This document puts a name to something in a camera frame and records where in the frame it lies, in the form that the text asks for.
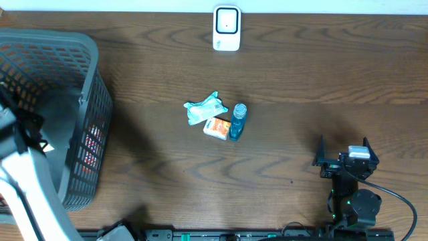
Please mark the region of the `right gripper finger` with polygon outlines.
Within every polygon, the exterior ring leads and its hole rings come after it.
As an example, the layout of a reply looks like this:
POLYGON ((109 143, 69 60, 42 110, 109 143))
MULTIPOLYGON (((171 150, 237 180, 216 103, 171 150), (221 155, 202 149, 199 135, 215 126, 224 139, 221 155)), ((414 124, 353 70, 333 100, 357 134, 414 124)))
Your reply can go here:
POLYGON ((325 147, 325 138, 323 135, 320 136, 320 141, 318 143, 318 148, 315 155, 315 160, 324 159, 326 156, 326 147, 325 147))
POLYGON ((371 148, 371 145, 366 137, 364 137, 362 140, 362 146, 368 149, 368 152, 370 154, 370 161, 374 164, 379 164, 379 158, 371 148))

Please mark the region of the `blue liquid bottle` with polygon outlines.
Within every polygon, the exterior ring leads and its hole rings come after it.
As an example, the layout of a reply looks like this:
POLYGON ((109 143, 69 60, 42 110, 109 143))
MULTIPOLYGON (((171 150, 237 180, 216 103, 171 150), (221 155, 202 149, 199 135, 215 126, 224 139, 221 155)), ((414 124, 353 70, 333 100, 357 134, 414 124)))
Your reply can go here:
POLYGON ((242 103, 236 104, 233 109, 233 114, 231 117, 231 126, 229 130, 229 138, 232 141, 239 140, 245 126, 246 118, 247 118, 246 105, 242 103))

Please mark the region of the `orange tissue pack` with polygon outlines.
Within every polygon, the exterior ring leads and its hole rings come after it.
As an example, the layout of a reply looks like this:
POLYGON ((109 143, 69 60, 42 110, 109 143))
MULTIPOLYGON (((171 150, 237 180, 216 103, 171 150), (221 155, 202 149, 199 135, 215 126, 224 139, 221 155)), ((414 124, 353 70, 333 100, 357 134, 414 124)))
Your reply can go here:
POLYGON ((203 127, 203 132, 206 135, 215 137, 221 140, 226 140, 229 134, 231 123, 220 118, 212 117, 207 120, 203 127))

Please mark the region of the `teal wet wipes pack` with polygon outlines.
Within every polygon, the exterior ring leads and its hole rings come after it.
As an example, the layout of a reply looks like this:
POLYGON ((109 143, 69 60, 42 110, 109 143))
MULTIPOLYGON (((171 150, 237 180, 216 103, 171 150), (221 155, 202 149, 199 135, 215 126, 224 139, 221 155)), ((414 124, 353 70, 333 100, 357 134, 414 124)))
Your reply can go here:
POLYGON ((228 108, 223 105, 218 98, 218 91, 214 91, 202 102, 186 102, 183 107, 187 109, 189 125, 196 125, 209 118, 228 112, 228 108))

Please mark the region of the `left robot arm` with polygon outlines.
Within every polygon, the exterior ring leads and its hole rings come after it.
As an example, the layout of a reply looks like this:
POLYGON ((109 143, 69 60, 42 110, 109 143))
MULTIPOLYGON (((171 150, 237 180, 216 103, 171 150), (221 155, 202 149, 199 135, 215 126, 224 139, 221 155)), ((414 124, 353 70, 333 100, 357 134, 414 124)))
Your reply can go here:
MULTIPOLYGON (((1 99, 1 190, 26 240, 134 240, 124 224, 99 232, 80 232, 58 197, 49 174, 39 133, 43 119, 19 108, 8 94, 1 99)), ((99 177, 106 138, 89 118, 77 122, 76 143, 66 159, 74 164, 64 172, 72 194, 94 193, 99 177)))

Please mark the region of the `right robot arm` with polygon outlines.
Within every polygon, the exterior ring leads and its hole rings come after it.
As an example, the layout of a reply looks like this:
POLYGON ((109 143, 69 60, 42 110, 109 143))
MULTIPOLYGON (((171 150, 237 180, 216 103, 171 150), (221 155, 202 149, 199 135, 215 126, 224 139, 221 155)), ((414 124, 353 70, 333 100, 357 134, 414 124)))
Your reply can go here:
POLYGON ((328 210, 333 214, 331 230, 366 230, 376 224, 381 198, 368 189, 358 187, 359 181, 371 176, 379 164, 368 139, 361 146, 351 145, 338 158, 326 156, 325 138, 321 137, 313 166, 320 168, 320 177, 332 180, 328 210))

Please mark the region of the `white barcode scanner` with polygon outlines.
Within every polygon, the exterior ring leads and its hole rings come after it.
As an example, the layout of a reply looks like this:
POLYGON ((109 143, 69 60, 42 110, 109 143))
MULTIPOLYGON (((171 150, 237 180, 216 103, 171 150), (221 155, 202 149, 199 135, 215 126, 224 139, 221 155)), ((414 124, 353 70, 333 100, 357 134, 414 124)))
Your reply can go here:
POLYGON ((213 49, 235 52, 241 42, 241 10, 232 5, 219 5, 213 11, 213 49))

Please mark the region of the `grey plastic shopping basket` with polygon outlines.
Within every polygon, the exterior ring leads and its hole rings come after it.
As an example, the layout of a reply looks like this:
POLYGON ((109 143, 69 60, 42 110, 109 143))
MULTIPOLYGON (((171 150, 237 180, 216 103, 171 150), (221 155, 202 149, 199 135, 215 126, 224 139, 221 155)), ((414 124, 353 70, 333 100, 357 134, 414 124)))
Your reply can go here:
MULTIPOLYGON (((76 143, 77 122, 89 118, 107 139, 112 99, 98 71, 98 47, 81 33, 36 29, 1 30, 1 83, 17 95, 18 107, 44 118, 41 135, 53 185, 65 210, 77 211, 96 194, 72 194, 69 179, 73 161, 66 159, 76 143)), ((104 153, 106 140, 102 145, 104 153)))

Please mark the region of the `yellow snack package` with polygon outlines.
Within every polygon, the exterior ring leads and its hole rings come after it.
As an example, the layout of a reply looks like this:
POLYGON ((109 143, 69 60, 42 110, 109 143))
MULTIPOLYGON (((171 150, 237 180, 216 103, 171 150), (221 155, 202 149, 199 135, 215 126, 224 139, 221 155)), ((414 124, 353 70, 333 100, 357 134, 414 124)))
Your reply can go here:
POLYGON ((101 129, 95 124, 90 124, 82 135, 81 144, 83 146, 78 148, 78 162, 74 164, 74 173, 89 175, 100 170, 103 141, 104 134, 101 129))

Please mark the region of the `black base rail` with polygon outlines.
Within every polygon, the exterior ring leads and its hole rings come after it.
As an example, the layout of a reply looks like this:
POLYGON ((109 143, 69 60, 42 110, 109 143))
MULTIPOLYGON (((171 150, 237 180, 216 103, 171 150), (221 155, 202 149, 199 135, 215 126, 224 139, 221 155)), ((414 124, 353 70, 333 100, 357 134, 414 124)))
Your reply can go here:
MULTIPOLYGON (((78 230, 84 240, 97 240, 106 230, 78 230)), ((365 240, 364 235, 357 235, 351 238, 350 234, 339 233, 340 240, 365 240)), ((188 231, 188 230, 143 230, 136 233, 135 240, 145 241, 256 241, 264 239, 280 240, 282 238, 320 238, 318 234, 311 234, 303 229, 287 229, 284 233, 280 231, 248 231, 248 230, 227 230, 227 231, 188 231)), ((370 231, 368 241, 394 241, 394 234, 390 231, 370 231)))

